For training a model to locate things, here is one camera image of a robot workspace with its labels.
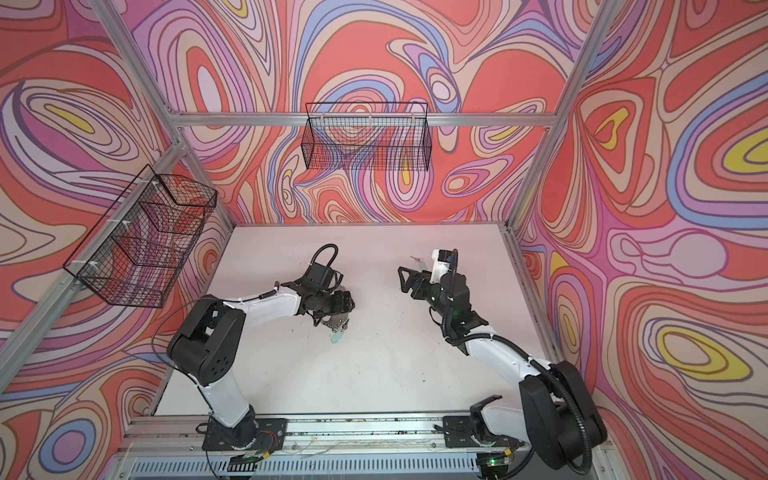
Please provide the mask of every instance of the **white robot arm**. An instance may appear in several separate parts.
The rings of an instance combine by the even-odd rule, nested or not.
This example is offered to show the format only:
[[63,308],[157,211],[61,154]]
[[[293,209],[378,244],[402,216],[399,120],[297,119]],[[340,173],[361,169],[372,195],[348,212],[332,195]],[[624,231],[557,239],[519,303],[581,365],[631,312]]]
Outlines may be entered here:
[[[327,265],[317,257],[332,248]],[[168,343],[167,354],[197,385],[211,409],[217,435],[233,449],[247,449],[256,437],[253,407],[243,397],[230,371],[243,326],[258,326],[285,316],[308,313],[314,326],[342,333],[352,296],[341,287],[343,275],[331,268],[339,248],[329,243],[315,252],[304,275],[251,298],[222,300],[201,297]]]
[[[457,272],[457,250],[435,250],[432,258],[432,272],[401,266],[400,290],[426,300],[430,315],[434,311],[441,316],[440,330],[448,344],[520,389],[520,404],[492,396],[470,408],[473,437],[494,441],[506,436],[528,442],[548,466],[568,464],[586,475],[591,449],[605,441],[607,431],[579,371],[568,362],[534,358],[498,335],[472,309],[466,278]],[[574,465],[579,455],[582,462]]]

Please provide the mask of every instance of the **pink wall panel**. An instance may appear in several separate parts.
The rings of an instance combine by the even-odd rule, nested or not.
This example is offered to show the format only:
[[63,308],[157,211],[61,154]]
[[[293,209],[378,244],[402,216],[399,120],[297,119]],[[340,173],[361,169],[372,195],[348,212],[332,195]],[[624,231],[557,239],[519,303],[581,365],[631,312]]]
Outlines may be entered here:
[[0,6],[2,338],[168,143],[94,19],[80,2]]
[[[0,336],[168,146],[87,0],[0,2]],[[0,395],[0,478],[96,478],[164,374],[149,338],[197,298],[223,248],[208,222],[162,310],[81,292]],[[183,317],[167,323],[163,342]]]
[[627,2],[516,224],[632,478],[768,477],[768,5]]
[[433,111],[553,111],[585,0],[119,2],[177,111],[302,111],[424,99]]
[[423,171],[306,170],[298,127],[187,127],[238,223],[503,221],[544,129],[459,127]]

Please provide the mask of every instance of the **wire mesh basket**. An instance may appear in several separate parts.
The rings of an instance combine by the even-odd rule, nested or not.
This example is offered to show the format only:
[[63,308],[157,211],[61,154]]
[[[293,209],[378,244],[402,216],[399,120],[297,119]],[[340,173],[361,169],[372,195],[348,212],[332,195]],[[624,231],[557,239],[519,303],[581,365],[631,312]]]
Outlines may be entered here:
[[432,134],[423,102],[306,104],[307,170],[429,169]]
[[110,305],[161,308],[216,201],[211,187],[154,174],[96,252],[65,269]]

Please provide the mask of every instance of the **white tabletop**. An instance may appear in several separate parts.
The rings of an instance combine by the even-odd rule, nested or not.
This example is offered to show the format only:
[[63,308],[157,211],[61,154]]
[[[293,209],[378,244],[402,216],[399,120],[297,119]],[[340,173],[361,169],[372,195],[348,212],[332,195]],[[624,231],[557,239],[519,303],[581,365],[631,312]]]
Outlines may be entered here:
[[[336,243],[333,268],[356,308],[337,344],[309,316],[246,328],[233,365],[240,390],[257,413],[427,412],[467,409],[493,394],[519,397],[478,360],[445,343],[428,305],[401,293],[397,269],[432,268],[435,248],[459,251],[472,307],[503,336],[546,358],[498,226],[372,225],[238,227],[209,293],[251,296],[299,278],[312,255]],[[325,263],[330,251],[321,255]],[[174,372],[156,415],[204,415],[193,383]]]

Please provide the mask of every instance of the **wall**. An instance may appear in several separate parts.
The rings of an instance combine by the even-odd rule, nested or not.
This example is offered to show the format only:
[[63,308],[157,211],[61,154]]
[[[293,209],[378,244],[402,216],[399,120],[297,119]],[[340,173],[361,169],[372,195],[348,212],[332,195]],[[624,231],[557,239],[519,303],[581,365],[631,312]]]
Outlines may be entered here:
[[768,476],[768,4],[627,2],[515,232],[632,478]]
[[[127,182],[168,146],[87,0],[22,3],[0,3],[3,339]],[[77,295],[0,395],[0,478],[97,477],[164,374],[149,338],[197,298],[222,232],[212,217],[162,310]],[[160,350],[183,314],[161,332]]]
[[[411,101],[551,112],[591,2],[134,2],[122,10],[176,111]],[[305,171],[302,128],[185,132],[238,223],[500,221],[542,129],[432,129],[428,173]]]
[[307,170],[301,130],[186,135],[237,223],[504,221],[544,129],[459,127],[453,152],[433,145],[427,172]]

